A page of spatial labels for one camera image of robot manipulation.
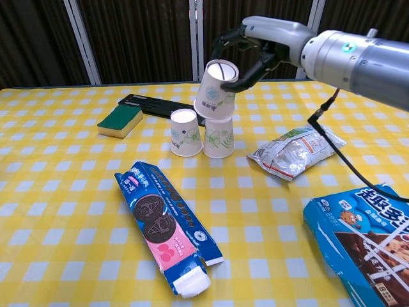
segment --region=white paper cup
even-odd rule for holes
[[[229,118],[235,111],[236,94],[228,93],[220,86],[237,79],[238,68],[232,62],[214,59],[207,63],[193,105],[198,115],[211,120]]]
[[[197,114],[179,109],[171,114],[171,151],[181,157],[192,157],[202,150]]]
[[[206,119],[203,152],[210,158],[225,158],[235,151],[233,121]]]

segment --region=plastic snack bag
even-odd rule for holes
[[[336,147],[341,148],[346,142],[323,126],[327,136]],[[295,128],[275,139],[254,153],[250,159],[269,173],[292,181],[307,168],[330,157],[334,153],[330,145],[310,125]]]

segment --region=green sponge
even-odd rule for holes
[[[143,114],[140,108],[120,104],[97,125],[98,133],[124,138],[142,118]]]

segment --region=black cable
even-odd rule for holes
[[[343,153],[335,146],[335,144],[331,141],[331,139],[327,136],[324,129],[318,123],[318,118],[331,106],[331,104],[335,101],[339,93],[339,88],[335,91],[332,97],[330,97],[321,107],[315,111],[315,113],[308,119],[308,123],[313,126],[313,128],[328,142],[328,144],[332,147],[334,152],[341,158],[342,161],[349,167],[356,176],[361,179],[363,183],[365,183],[368,187],[372,190],[376,191],[377,193],[386,196],[392,200],[402,201],[404,203],[409,203],[409,198],[404,198],[400,196],[396,196],[385,192],[379,189],[377,186],[373,185],[368,179],[366,179],[362,174],[352,165],[352,163],[343,155]]]

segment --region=snack bag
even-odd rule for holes
[[[158,167],[136,162],[115,174],[159,270],[175,294],[198,295],[210,286],[206,265],[223,261],[216,243]]]
[[[408,204],[363,187],[311,200],[304,221],[356,307],[409,306]]]
[[[324,126],[323,129],[337,148],[346,144],[330,129]],[[247,156],[270,174],[292,181],[307,168],[330,157],[333,153],[333,149],[325,139],[307,125],[285,133]]]

